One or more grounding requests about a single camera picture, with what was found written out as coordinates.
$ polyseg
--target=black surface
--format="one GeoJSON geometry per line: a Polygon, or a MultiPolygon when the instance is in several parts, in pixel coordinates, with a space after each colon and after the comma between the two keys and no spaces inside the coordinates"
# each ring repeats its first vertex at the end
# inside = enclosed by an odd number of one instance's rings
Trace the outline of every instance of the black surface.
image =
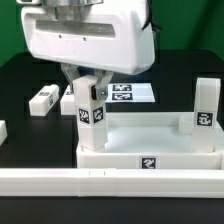
{"type": "MultiPolygon", "coordinates": [[[[197,77],[222,79],[224,62],[209,51],[160,51],[150,71],[137,77],[115,74],[112,82],[151,82],[157,102],[108,104],[112,112],[193,111],[197,77]]],[[[44,86],[67,82],[56,63],[19,54],[0,68],[0,120],[8,138],[0,167],[75,167],[76,121],[61,116],[59,101],[46,118],[31,118],[28,101],[44,86]]],[[[223,91],[218,120],[224,127],[223,91]]],[[[223,199],[0,198],[4,223],[223,223],[223,199]]]]}

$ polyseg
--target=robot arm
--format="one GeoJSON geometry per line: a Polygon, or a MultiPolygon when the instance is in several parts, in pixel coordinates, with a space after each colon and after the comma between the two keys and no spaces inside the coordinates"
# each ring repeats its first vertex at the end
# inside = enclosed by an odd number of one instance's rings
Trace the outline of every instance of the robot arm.
{"type": "Polygon", "coordinates": [[[34,57],[129,75],[154,62],[152,26],[143,29],[149,16],[147,0],[32,2],[38,3],[42,5],[22,11],[34,57]]]}
{"type": "Polygon", "coordinates": [[[28,48],[34,57],[62,64],[75,94],[79,144],[102,150],[107,142],[105,99],[113,72],[135,75],[154,62],[148,0],[31,3],[40,5],[22,10],[28,48]],[[93,68],[96,77],[77,79],[77,66],[93,68]]]}

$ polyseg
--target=white post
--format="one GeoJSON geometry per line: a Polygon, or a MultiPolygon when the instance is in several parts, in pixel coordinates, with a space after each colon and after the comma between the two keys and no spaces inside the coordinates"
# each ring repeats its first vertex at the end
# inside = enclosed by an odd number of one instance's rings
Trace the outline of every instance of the white post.
{"type": "Polygon", "coordinates": [[[220,79],[198,78],[192,132],[193,152],[213,152],[220,79]]]}
{"type": "Polygon", "coordinates": [[[83,150],[102,151],[107,143],[105,100],[93,100],[97,77],[84,76],[73,81],[79,144],[83,150]]]}

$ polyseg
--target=white platform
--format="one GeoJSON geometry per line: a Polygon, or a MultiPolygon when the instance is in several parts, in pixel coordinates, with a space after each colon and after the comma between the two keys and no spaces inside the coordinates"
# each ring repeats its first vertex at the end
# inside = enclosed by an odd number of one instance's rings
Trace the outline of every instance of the white platform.
{"type": "Polygon", "coordinates": [[[191,134],[179,132],[180,115],[191,113],[108,113],[105,151],[77,148],[78,168],[142,169],[145,159],[155,169],[220,169],[224,167],[224,132],[216,123],[213,153],[191,151],[191,134]]]}

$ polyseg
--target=white rectangular block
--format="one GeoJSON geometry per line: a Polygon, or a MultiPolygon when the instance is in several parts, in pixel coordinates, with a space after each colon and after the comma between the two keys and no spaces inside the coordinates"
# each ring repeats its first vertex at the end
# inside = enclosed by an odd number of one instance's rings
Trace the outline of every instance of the white rectangular block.
{"type": "Polygon", "coordinates": [[[70,86],[67,87],[60,101],[61,115],[76,115],[75,112],[75,96],[71,92],[70,86]]]}
{"type": "Polygon", "coordinates": [[[192,132],[193,152],[213,152],[217,119],[220,79],[198,78],[192,132]]]}
{"type": "Polygon", "coordinates": [[[0,121],[0,146],[6,138],[7,138],[7,130],[5,121],[0,121]]]}
{"type": "Polygon", "coordinates": [[[59,99],[59,87],[57,85],[44,86],[29,101],[31,116],[45,116],[59,99]]]}
{"type": "Polygon", "coordinates": [[[97,77],[89,75],[73,81],[79,143],[93,151],[108,141],[105,101],[92,99],[96,83],[97,77]]]}

